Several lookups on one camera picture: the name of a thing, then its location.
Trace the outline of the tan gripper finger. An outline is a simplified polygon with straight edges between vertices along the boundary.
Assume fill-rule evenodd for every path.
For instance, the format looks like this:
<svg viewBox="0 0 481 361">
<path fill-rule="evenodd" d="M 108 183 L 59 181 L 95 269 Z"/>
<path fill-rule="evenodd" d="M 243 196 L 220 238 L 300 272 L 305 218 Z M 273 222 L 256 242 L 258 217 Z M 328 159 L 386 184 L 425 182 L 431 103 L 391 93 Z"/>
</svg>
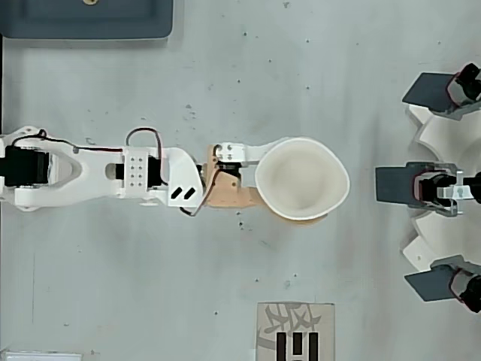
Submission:
<svg viewBox="0 0 481 361">
<path fill-rule="evenodd" d="M 264 208 L 266 208 L 271 214 L 273 214 L 276 218 L 279 218 L 280 220 L 282 220 L 284 223 L 288 223 L 296 226 L 311 226 L 313 224 L 323 221 L 327 217 L 327 215 L 324 215 L 311 220 L 292 220 L 292 219 L 280 216 L 275 211 L 273 211 L 273 209 L 265 202 L 265 200 L 262 198 L 258 190 L 256 190 L 256 193 L 257 193 L 256 197 L 259 199 L 257 203 L 263 206 Z"/>
</svg>

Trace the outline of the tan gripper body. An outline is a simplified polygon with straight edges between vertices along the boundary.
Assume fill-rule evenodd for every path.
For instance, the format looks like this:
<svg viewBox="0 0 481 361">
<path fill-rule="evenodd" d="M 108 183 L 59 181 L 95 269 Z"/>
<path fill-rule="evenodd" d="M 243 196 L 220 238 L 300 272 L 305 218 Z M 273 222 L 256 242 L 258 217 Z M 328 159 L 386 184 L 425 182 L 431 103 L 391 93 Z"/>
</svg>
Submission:
<svg viewBox="0 0 481 361">
<path fill-rule="evenodd" d="M 207 161 L 202 166 L 202 179 L 205 185 L 205 205 L 213 208 L 248 208 L 263 205 L 259 191 L 255 187 L 242 185 L 240 162 L 224 162 L 218 155 L 219 144 L 207 149 Z"/>
</svg>

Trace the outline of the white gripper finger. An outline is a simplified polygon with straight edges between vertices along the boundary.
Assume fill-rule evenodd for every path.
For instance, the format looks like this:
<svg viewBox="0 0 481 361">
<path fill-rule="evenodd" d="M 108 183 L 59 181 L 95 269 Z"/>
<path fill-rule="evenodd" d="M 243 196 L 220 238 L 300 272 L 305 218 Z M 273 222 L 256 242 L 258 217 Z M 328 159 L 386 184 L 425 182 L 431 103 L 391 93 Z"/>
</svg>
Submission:
<svg viewBox="0 0 481 361">
<path fill-rule="evenodd" d="M 265 154 L 282 140 L 252 146 L 242 143 L 223 142 L 219 144 L 219 161 L 224 163 L 240 163 L 242 166 L 257 163 Z"/>
</svg>

